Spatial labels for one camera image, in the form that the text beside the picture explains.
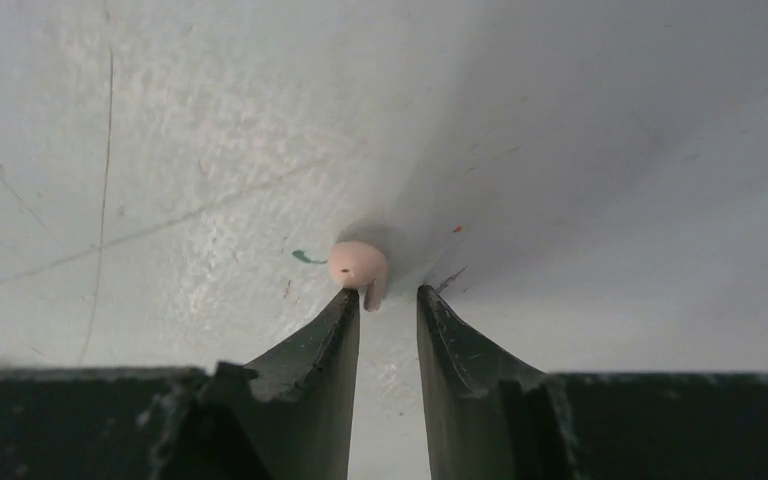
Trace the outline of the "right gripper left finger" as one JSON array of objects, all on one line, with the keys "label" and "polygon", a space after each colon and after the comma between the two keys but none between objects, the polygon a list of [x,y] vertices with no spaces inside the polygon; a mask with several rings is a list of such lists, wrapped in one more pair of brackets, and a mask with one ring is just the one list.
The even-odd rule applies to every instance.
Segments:
[{"label": "right gripper left finger", "polygon": [[344,290],[243,365],[0,368],[0,479],[343,479],[359,333]]}]

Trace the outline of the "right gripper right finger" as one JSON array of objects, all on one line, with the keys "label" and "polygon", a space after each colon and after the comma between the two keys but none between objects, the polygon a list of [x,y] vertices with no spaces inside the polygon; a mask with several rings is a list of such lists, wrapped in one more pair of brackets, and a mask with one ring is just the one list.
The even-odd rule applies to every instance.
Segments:
[{"label": "right gripper right finger", "polygon": [[768,479],[768,374],[545,373],[430,286],[417,339],[436,479]]}]

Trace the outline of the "beige earbud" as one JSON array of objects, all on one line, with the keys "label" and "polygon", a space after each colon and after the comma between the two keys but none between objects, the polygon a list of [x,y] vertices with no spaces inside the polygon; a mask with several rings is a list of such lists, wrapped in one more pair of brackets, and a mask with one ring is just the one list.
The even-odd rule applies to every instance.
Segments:
[{"label": "beige earbud", "polygon": [[339,287],[364,294],[363,308],[367,312],[380,309],[389,274],[389,262],[381,250],[362,241],[339,242],[332,247],[327,266]]}]

